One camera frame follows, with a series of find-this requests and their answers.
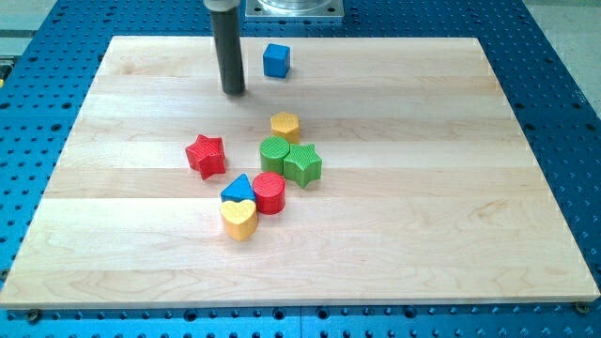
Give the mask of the grey pusher rod holder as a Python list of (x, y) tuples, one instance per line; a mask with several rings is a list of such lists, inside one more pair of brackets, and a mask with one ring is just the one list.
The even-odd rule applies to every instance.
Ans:
[(226, 12), (239, 7), (240, 0), (203, 0), (209, 11)]

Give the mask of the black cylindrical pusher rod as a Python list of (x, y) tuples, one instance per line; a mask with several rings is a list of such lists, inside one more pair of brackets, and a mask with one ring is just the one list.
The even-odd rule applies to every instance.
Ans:
[(242, 95), (245, 91), (239, 34), (238, 8), (211, 11), (210, 21), (215, 42), (222, 90), (227, 95)]

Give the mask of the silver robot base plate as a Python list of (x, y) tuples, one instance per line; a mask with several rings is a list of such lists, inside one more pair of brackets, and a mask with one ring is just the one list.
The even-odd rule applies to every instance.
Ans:
[(247, 18), (342, 18), (343, 0), (247, 0)]

